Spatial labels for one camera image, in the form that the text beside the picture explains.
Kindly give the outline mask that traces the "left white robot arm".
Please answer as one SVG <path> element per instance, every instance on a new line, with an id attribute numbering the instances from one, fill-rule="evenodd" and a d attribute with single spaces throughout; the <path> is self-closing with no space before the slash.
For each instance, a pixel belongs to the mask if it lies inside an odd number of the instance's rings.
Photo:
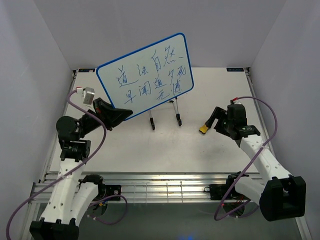
<path id="1" fill-rule="evenodd" d="M 58 119 L 59 172 L 45 210 L 39 220 L 30 224 L 33 239 L 76 240 L 88 207 L 105 209 L 108 201 L 124 199 L 120 185 L 106 185 L 101 175 L 81 177 L 87 161 L 94 156 L 91 141 L 84 137 L 99 127 L 111 131 L 132 114 L 132 110 L 114 108 L 97 98 L 93 110 L 86 110 L 81 118 L 64 115 Z"/>

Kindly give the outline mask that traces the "yellow whiteboard eraser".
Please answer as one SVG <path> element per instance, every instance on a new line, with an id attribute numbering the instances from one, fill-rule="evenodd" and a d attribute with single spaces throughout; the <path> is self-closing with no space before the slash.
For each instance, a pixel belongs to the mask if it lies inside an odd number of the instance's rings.
<path id="1" fill-rule="evenodd" d="M 207 133 L 207 131 L 211 128 L 210 124 L 204 124 L 203 126 L 201 126 L 198 130 L 201 134 L 205 135 Z"/>

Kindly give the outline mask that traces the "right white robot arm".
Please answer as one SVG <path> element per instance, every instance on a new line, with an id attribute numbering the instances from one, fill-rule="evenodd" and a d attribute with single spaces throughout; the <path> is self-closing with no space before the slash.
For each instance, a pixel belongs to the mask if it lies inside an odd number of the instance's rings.
<path id="1" fill-rule="evenodd" d="M 246 109 L 232 103 L 227 109 L 215 107 L 204 126 L 231 138 L 250 158 L 250 165 L 258 170 L 263 184 L 253 180 L 244 169 L 230 174 L 218 187 L 219 199 L 237 199 L 243 195 L 256 203 L 263 217 L 269 221 L 302 217 L 306 207 L 306 182 L 293 176 L 264 145 L 261 133 L 247 122 Z"/>

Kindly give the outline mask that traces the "blue framed whiteboard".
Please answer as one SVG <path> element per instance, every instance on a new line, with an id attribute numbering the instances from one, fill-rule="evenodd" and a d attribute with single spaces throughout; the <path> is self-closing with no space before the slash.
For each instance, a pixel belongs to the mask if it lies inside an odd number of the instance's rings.
<path id="1" fill-rule="evenodd" d="M 110 104 L 132 119 L 194 88 L 186 36 L 179 32 L 98 66 Z"/>

